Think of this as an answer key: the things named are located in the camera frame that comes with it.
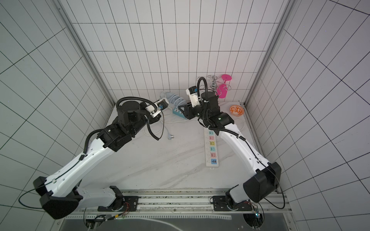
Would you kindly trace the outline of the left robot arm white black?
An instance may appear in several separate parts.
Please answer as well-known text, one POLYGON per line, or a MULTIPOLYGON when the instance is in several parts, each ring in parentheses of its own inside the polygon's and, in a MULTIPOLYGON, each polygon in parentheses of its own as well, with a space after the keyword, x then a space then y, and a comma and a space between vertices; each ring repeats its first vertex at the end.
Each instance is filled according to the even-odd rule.
POLYGON ((35 191, 40 195, 41 208, 53 219, 61 219, 77 209, 105 207, 119 211, 125 199, 116 186, 100 189, 79 187, 81 180, 99 163, 130 142, 143 128, 161 119, 167 99, 156 102, 140 97, 124 97, 117 101, 117 117, 103 129, 91 132, 84 150, 56 173, 38 177, 35 191))

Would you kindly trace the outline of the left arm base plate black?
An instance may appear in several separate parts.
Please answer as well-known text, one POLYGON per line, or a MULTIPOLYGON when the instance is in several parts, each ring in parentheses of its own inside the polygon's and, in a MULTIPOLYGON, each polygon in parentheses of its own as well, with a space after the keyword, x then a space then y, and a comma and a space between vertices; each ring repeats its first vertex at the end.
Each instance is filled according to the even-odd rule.
POLYGON ((138 206, 138 196, 124 196, 123 198, 116 199, 108 207, 98 207, 99 212, 135 212, 138 206))

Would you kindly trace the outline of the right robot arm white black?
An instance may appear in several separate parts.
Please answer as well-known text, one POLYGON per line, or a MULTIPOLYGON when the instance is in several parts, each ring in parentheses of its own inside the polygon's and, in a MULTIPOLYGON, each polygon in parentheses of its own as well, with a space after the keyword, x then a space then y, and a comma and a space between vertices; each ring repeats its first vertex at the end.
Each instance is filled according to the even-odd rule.
POLYGON ((223 139, 245 165, 245 182, 229 189, 225 194, 230 208, 251 200, 255 203, 266 198, 280 186, 281 167, 269 162, 243 137, 233 118, 220 110, 218 97, 214 92, 199 93, 187 89, 190 102, 179 107, 187 119, 197 117, 200 124, 223 139))

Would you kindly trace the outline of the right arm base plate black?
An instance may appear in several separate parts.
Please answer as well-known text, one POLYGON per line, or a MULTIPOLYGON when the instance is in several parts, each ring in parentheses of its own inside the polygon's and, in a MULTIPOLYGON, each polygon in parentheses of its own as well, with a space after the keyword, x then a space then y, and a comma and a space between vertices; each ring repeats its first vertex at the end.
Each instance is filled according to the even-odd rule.
POLYGON ((210 203, 214 211, 232 212, 232 211, 252 211, 252 206, 245 202, 236 203, 229 196, 212 196, 210 203))

